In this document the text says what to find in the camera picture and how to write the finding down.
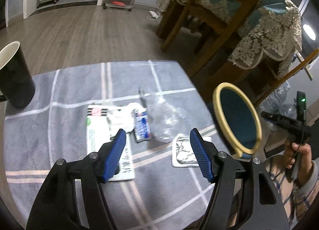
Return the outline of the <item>silver foil packet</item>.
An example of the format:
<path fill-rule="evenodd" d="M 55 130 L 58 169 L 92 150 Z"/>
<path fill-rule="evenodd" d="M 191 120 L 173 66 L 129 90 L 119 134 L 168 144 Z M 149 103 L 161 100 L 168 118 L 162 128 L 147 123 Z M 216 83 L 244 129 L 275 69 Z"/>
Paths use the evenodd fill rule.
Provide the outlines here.
<path fill-rule="evenodd" d="M 198 162 L 192 150 L 187 135 L 179 133 L 172 141 L 173 167 L 198 167 Z"/>

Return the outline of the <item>blue white small wrapper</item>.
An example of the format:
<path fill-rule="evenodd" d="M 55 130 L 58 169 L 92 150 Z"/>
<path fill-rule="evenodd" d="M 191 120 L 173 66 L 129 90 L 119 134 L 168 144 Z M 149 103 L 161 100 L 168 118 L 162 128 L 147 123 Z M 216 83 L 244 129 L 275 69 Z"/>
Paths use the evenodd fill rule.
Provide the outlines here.
<path fill-rule="evenodd" d="M 150 127 L 148 123 L 147 109 L 134 110 L 135 128 L 134 134 L 137 142 L 150 140 Z"/>

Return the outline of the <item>clear plastic bag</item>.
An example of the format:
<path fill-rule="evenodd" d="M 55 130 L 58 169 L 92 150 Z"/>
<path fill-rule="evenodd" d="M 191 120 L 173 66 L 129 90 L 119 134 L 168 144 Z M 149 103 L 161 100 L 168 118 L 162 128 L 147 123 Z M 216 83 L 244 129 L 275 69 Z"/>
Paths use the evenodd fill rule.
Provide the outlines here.
<path fill-rule="evenodd" d="M 185 131 L 184 111 L 167 102 L 163 94 L 138 90 L 141 104 L 147 109 L 151 135 L 156 141 L 168 143 Z"/>

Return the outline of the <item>blue yellow-rimmed trash bin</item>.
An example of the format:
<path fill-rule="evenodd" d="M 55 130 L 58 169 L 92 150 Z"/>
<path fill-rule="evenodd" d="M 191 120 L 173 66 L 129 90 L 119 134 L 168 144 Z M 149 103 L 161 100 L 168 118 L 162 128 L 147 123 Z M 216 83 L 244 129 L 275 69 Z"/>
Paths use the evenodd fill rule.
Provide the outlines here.
<path fill-rule="evenodd" d="M 250 99 L 237 86 L 221 83 L 213 92 L 213 111 L 233 157 L 252 159 L 262 141 L 262 127 Z"/>

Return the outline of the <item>crumpled white tissue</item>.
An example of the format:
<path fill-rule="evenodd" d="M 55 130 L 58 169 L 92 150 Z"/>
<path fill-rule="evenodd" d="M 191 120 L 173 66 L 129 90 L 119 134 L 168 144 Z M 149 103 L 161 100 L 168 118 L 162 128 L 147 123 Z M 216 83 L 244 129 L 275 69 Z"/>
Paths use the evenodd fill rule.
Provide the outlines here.
<path fill-rule="evenodd" d="M 110 136 L 114 137 L 119 129 L 130 133 L 135 128 L 134 111 L 142 109 L 139 103 L 129 103 L 126 106 L 108 106 L 107 121 L 110 129 Z"/>

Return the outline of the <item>water bottle pack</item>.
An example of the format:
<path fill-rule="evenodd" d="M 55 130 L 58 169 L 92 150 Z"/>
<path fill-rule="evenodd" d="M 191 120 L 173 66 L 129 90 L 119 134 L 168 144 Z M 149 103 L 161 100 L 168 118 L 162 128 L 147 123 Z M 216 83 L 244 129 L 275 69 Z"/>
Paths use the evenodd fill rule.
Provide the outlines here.
<path fill-rule="evenodd" d="M 295 102 L 286 103 L 289 90 L 290 84 L 285 81 L 260 103 L 260 111 L 280 114 L 295 119 L 297 116 Z"/>

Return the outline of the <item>grey plaid table cloth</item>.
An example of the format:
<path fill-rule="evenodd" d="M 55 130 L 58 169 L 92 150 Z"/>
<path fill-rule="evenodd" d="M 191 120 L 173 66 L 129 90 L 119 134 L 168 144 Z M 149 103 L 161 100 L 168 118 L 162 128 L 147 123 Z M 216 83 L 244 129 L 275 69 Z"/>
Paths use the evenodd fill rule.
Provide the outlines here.
<path fill-rule="evenodd" d="M 119 129 L 127 147 L 112 180 L 102 186 L 119 229 L 183 229 L 206 211 L 213 185 L 199 168 L 174 167 L 170 143 L 136 142 L 133 118 L 123 117 L 154 94 L 176 118 L 175 134 L 197 128 L 218 149 L 219 137 L 206 104 L 181 66 L 172 61 L 108 62 L 35 75 L 36 92 L 23 110 L 7 106 L 4 166 L 12 197 L 27 222 L 53 163 L 75 161 L 99 150 Z"/>

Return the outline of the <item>lace tablecloth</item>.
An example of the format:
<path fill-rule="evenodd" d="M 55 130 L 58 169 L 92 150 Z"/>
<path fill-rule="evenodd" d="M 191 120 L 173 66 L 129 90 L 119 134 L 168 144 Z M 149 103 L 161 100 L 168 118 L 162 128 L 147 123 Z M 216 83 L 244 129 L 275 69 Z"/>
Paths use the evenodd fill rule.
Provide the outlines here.
<path fill-rule="evenodd" d="M 165 11 L 173 0 L 157 0 Z M 186 5 L 187 0 L 175 0 Z M 241 4 L 236 0 L 196 0 L 200 6 L 221 21 L 230 22 Z M 279 77 L 288 73 L 293 55 L 302 49 L 301 18 L 291 0 L 261 0 L 252 14 L 236 32 L 241 40 L 228 61 L 243 70 L 255 68 L 268 57 L 279 62 Z"/>

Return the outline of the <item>black mug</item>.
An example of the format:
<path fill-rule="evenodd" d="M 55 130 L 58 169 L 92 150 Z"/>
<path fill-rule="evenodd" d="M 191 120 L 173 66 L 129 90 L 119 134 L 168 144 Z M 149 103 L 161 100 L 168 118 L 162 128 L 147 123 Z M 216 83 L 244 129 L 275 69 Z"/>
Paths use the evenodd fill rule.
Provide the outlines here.
<path fill-rule="evenodd" d="M 24 109 L 35 94 L 35 83 L 26 64 L 21 44 L 13 41 L 1 49 L 1 102 Z"/>

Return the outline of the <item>white power strip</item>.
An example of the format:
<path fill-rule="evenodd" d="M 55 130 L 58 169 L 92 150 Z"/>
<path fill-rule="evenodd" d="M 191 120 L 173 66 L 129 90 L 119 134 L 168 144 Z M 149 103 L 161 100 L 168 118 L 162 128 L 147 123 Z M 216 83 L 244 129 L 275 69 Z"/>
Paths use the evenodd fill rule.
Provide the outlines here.
<path fill-rule="evenodd" d="M 149 11 L 149 15 L 147 16 L 147 19 L 153 21 L 153 22 L 160 22 L 161 21 L 161 15 L 159 12 L 155 11 Z"/>

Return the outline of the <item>wooden dining chair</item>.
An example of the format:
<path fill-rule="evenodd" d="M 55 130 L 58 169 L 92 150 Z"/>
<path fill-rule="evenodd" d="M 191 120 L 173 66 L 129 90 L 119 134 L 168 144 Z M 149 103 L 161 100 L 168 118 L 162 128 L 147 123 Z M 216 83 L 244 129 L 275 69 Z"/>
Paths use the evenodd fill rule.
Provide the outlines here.
<path fill-rule="evenodd" d="M 199 57 L 198 61 L 186 70 L 187 75 L 192 78 L 212 59 L 217 50 L 231 37 L 235 30 L 244 22 L 244 20 L 252 13 L 257 4 L 261 0 L 236 0 L 240 3 L 235 15 L 229 22 L 224 22 L 213 14 L 207 7 L 197 3 L 197 0 L 187 0 L 183 10 L 177 16 L 174 10 L 167 10 L 164 19 L 169 23 L 175 21 L 173 26 L 169 27 L 169 34 L 165 37 L 160 47 L 165 52 L 172 41 L 176 38 L 188 16 L 196 17 L 206 23 L 216 33 L 215 39 L 206 43 L 207 49 Z"/>

